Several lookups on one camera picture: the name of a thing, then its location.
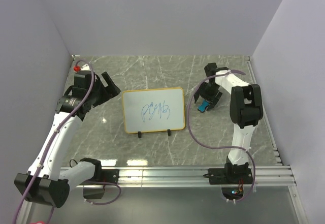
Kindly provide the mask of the blue bone-shaped eraser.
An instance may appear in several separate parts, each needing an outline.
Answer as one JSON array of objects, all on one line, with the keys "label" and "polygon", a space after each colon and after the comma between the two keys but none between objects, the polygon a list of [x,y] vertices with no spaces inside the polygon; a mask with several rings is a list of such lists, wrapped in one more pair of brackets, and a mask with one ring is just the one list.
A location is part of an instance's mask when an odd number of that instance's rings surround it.
[{"label": "blue bone-shaped eraser", "polygon": [[208,107],[209,107],[209,103],[207,101],[203,101],[202,104],[200,106],[198,106],[198,110],[201,113],[204,113]]}]

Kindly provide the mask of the yellow framed whiteboard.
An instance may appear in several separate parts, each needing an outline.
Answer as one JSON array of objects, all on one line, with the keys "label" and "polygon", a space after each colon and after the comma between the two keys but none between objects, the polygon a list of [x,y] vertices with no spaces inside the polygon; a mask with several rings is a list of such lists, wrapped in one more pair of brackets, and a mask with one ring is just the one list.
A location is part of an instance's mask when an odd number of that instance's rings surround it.
[{"label": "yellow framed whiteboard", "polygon": [[124,130],[128,134],[185,128],[184,91],[181,87],[126,90],[121,101]]}]

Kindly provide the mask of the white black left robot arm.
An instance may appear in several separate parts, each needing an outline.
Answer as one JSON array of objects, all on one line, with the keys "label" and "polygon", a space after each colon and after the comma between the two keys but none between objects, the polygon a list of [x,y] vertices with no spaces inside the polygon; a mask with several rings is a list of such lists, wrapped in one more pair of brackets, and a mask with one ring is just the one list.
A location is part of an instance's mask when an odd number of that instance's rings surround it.
[{"label": "white black left robot arm", "polygon": [[58,100],[51,131],[28,171],[16,175],[14,184],[28,202],[60,208],[71,190],[82,183],[117,184],[119,172],[105,171],[100,160],[83,158],[67,171],[61,163],[85,115],[94,107],[119,95],[108,73],[100,76],[79,71],[74,83]]}]

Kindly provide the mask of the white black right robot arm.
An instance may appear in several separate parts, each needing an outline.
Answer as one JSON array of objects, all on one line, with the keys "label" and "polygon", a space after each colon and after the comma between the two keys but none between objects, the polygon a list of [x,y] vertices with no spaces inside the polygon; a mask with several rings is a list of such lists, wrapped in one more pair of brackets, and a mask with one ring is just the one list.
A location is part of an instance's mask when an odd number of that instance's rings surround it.
[{"label": "white black right robot arm", "polygon": [[230,94],[230,118],[234,124],[232,140],[233,148],[230,150],[226,163],[228,168],[224,177],[229,183],[236,183],[242,177],[240,167],[246,168],[248,164],[248,150],[252,134],[263,117],[263,103],[261,87],[258,84],[249,84],[229,71],[227,67],[219,68],[215,63],[204,67],[207,77],[217,75],[204,82],[194,96],[204,101],[198,107],[200,112],[213,109],[219,102],[223,88]]}]

